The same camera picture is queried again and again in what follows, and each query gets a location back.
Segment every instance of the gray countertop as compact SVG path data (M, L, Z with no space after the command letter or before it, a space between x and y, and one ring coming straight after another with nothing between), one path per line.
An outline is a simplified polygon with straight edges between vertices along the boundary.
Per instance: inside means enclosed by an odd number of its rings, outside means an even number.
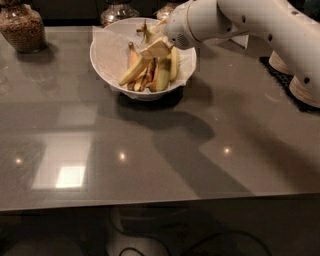
M320 117L259 63L271 49L207 42L185 88L143 103L92 68L91 27L0 38L0 210L320 192Z

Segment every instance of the dark floor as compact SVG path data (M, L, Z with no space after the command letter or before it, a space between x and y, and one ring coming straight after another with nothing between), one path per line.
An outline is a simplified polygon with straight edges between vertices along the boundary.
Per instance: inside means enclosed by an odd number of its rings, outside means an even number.
M319 216L317 198L10 212L0 255L312 256Z

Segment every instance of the jar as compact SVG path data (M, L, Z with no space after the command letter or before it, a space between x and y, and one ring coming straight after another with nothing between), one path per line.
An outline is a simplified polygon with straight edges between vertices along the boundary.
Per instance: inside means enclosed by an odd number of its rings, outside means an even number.
M102 27L118 20L139 17L140 13L130 6L130 2L130 0L107 0L109 8L101 14Z
M157 11L157 19L163 20L169 17L170 13L180 4L187 2L186 0L168 0L166 4Z
M0 32L18 52L37 52L46 47L41 16L24 0L0 0Z

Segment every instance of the bowl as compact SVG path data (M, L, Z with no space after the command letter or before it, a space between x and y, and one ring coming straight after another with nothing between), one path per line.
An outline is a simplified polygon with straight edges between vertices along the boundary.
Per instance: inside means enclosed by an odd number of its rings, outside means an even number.
M120 86L118 81L129 68L128 42L134 42L138 49L142 47L143 35L137 33L136 29L141 27L145 20L148 26L159 22L159 20L149 18L129 18L117 21L103 29L94 27L90 60L97 74L110 85L111 90L122 92L132 99L153 101L179 86L186 85L196 69L197 55L194 48L178 50L179 73L176 80L164 91L150 92L146 89L143 92L135 92L129 91L126 85Z

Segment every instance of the black cable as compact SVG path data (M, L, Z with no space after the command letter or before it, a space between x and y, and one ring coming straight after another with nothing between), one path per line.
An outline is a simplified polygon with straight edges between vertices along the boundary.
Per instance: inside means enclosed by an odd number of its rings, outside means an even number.
M242 236L246 236L251 238L252 240L254 240L257 244L260 245L260 247L263 249L263 251L266 253L267 256L272 256L272 253L270 252L268 246L261 241L258 237L245 232L245 231L241 231L241 230L230 230L230 231L226 231L226 232L221 232L221 233L214 233L212 235L209 235L207 237L205 237L204 239L198 241L197 243L195 243L194 245L192 245L191 247L189 247L187 250L185 250L181 256L187 256L189 253L191 253L195 248L200 247L201 245L205 244L206 242L208 242L209 240L213 240L215 238L218 238L220 236L225 236L225 235L233 235L233 234L237 234L237 235L242 235Z
M119 253L119 256L122 256L122 254L126 251L134 251L136 252L137 254L139 254L140 256L145 256L142 252L140 252L139 250L137 250L136 248L134 247L127 247L127 248L124 248L120 253Z
M130 237L142 237L142 238L148 238L148 239L155 240L155 241L157 241L158 243L160 243L160 244L165 248L168 256L171 256L171 253L170 253L170 250L169 250L168 246L167 246L161 239L159 239L158 237L156 237L156 236L151 236L151 235L147 235L147 234L145 234L145 233L136 233L136 232L128 232L128 231L124 232L124 231L120 230L120 229L116 226L116 224L113 223L113 221L112 221L112 219L111 219L111 214L110 214L110 212L109 212L109 214L108 214L108 217L109 217L109 222L111 223L111 226L112 226L118 233L120 233L120 234L122 234L122 235L125 235L125 236L130 236Z

